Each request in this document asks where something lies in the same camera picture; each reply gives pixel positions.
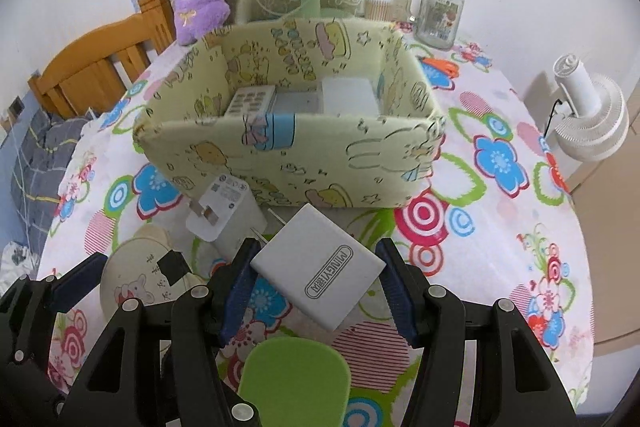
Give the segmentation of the glass jar green lid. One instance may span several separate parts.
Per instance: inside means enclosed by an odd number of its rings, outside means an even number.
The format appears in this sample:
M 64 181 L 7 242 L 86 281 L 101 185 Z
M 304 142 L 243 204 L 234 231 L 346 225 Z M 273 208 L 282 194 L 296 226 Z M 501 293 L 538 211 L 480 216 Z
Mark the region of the glass jar green lid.
M 408 0 L 407 15 L 414 36 L 435 49 L 454 46 L 464 0 Z

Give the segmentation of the wall power socket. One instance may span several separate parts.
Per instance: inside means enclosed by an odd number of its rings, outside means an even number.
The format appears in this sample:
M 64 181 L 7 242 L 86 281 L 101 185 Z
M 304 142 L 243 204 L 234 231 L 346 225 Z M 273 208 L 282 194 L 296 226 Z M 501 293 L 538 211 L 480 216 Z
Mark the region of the wall power socket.
M 23 100 L 17 96 L 14 98 L 9 107 L 2 113 L 1 115 L 1 126 L 6 132 L 9 132 L 14 124 L 17 123 L 18 118 L 20 118 L 21 113 L 24 112 L 24 102 Z

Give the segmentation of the wooden bed headboard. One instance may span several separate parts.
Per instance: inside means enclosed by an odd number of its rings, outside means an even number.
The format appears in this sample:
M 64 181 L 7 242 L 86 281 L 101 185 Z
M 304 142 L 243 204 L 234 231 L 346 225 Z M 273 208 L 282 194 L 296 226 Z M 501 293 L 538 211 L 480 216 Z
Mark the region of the wooden bed headboard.
M 170 0 L 137 0 L 137 5 L 137 13 L 87 32 L 41 74 L 30 76 L 29 88 L 43 109 L 64 119 L 89 109 L 108 112 L 127 90 L 115 64 L 135 82 L 152 62 L 149 50 L 162 54 L 176 40 Z

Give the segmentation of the grey plaid blanket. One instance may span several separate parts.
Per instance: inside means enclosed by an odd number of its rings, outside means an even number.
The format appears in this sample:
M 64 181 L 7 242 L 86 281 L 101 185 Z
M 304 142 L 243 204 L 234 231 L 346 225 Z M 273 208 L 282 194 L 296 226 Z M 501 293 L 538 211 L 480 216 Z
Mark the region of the grey plaid blanket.
M 58 187 L 88 122 L 40 108 L 1 145 L 2 246 L 13 242 L 42 254 L 61 200 Z

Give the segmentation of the white standing fan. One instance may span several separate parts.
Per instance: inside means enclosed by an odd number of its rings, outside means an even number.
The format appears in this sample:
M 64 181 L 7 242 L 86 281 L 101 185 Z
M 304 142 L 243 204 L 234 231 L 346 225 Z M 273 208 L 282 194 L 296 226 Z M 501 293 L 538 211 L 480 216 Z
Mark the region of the white standing fan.
M 588 72 L 573 53 L 553 64 L 559 96 L 544 127 L 563 153 L 581 162 L 611 157 L 624 144 L 629 113 L 622 88 L 611 78 Z

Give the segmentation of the white plug charger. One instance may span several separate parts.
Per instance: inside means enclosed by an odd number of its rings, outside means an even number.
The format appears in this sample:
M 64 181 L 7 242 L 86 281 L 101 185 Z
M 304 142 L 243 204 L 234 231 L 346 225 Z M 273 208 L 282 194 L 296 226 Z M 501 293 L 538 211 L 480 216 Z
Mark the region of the white plug charger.
M 245 181 L 220 174 L 198 200 L 191 200 L 186 228 L 231 261 L 244 239 L 266 231 L 267 220 Z

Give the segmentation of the cotton swab container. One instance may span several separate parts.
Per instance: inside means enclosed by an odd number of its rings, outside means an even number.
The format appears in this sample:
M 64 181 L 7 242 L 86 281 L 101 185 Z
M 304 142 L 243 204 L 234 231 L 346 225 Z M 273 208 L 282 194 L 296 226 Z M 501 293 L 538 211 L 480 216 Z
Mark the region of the cotton swab container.
M 367 20 L 391 20 L 395 0 L 364 0 L 363 16 Z

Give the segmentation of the white remote control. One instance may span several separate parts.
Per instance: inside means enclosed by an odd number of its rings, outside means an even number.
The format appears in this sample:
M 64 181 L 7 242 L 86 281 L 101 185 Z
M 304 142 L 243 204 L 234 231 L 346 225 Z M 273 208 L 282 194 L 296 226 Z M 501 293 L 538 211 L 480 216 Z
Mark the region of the white remote control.
M 224 115 L 235 117 L 268 113 L 275 97 L 276 87 L 268 84 L 240 88 L 232 96 Z

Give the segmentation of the round cream pocket mirror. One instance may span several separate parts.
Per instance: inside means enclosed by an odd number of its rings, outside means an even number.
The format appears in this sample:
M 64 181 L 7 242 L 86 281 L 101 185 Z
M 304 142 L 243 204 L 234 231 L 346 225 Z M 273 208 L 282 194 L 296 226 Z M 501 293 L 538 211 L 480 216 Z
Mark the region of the round cream pocket mirror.
M 160 271 L 160 258 L 171 250 L 168 233 L 156 225 L 142 225 L 132 239 L 121 243 L 108 257 L 100 282 L 100 303 L 105 321 L 129 298 L 145 306 L 179 298 L 204 280 L 191 271 L 170 285 Z

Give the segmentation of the white rectangular box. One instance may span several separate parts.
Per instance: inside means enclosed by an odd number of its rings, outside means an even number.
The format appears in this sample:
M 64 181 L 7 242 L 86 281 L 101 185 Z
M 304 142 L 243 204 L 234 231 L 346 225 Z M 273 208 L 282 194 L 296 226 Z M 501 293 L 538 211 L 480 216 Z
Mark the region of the white rectangular box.
M 332 116 L 376 117 L 380 106 L 366 78 L 332 77 L 320 83 L 322 113 Z

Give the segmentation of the white cube charger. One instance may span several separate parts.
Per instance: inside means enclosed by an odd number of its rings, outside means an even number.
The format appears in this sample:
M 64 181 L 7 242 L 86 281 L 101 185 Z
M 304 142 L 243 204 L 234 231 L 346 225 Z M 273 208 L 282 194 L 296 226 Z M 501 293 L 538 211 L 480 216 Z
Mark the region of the white cube charger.
M 309 204 L 250 265 L 327 331 L 343 323 L 385 268 L 383 260 Z

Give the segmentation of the green silicone pad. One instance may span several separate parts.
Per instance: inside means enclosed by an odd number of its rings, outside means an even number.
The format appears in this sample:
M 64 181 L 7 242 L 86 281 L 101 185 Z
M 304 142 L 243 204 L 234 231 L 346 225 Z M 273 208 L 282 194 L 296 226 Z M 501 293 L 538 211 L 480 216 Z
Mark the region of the green silicone pad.
M 341 426 L 351 382 L 347 362 L 333 348 L 278 337 L 250 351 L 238 394 L 264 426 Z

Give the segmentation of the cartoon fabric storage box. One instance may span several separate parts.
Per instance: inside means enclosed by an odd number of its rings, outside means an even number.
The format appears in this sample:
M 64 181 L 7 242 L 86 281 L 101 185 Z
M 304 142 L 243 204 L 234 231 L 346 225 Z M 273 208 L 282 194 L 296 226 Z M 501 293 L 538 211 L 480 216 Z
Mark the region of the cartoon fabric storage box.
M 380 115 L 322 113 L 324 78 L 366 78 Z M 276 87 L 268 113 L 226 116 L 235 91 Z M 287 18 L 220 28 L 189 46 L 134 124 L 134 143 L 186 196 L 215 176 L 259 202 L 329 208 L 406 205 L 430 174 L 446 118 L 394 25 Z

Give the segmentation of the orange handled scissors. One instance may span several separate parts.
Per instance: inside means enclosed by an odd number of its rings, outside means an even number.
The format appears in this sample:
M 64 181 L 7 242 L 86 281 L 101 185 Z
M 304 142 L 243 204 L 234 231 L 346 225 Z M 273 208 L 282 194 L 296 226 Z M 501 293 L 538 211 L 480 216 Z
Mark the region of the orange handled scissors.
M 459 66 L 453 62 L 443 60 L 442 58 L 426 56 L 420 56 L 418 61 L 427 76 L 434 75 L 435 72 L 440 72 L 449 79 L 454 79 L 459 76 Z

